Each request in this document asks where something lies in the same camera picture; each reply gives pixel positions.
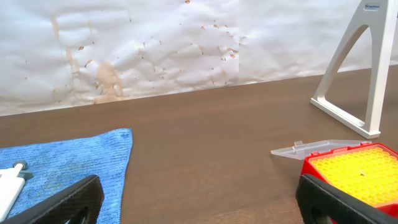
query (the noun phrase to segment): clear plastic lid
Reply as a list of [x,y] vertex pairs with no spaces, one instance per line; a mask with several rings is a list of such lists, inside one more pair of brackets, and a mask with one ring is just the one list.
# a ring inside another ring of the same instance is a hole
[[338,149],[340,147],[347,146],[360,146],[361,143],[371,141],[357,141],[357,140],[324,140],[313,143],[303,144],[302,141],[294,143],[292,147],[286,147],[283,149],[272,150],[271,153],[277,156],[288,157],[292,159],[305,159],[307,156],[311,156],[312,152],[328,152],[332,149]]

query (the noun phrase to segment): white wall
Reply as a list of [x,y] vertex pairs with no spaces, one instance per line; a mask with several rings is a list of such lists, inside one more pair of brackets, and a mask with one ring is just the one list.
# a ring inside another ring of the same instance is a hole
[[[0,1],[0,115],[319,75],[358,3]],[[342,70],[370,67],[370,39]]]

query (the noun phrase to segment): yellow grid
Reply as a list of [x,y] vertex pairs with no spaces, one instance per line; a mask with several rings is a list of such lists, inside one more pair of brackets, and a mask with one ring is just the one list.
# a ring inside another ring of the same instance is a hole
[[311,162],[336,188],[369,204],[398,199],[398,161],[380,147]]

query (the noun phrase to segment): brown table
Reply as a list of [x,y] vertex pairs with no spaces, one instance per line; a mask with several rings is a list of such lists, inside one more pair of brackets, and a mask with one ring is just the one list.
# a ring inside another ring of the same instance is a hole
[[[398,67],[376,140],[398,149]],[[364,118],[369,70],[343,73],[330,101]],[[132,128],[122,223],[300,223],[294,141],[363,139],[312,106],[321,77],[233,86],[0,118],[0,147]]]

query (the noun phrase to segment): folded towel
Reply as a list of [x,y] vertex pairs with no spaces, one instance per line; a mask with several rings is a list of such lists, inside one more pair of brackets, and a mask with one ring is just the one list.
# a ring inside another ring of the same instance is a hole
[[23,159],[34,175],[26,182],[8,217],[96,174],[105,194],[97,223],[120,223],[131,148],[131,130],[117,129],[90,138],[0,149],[0,169],[11,168],[15,161]]

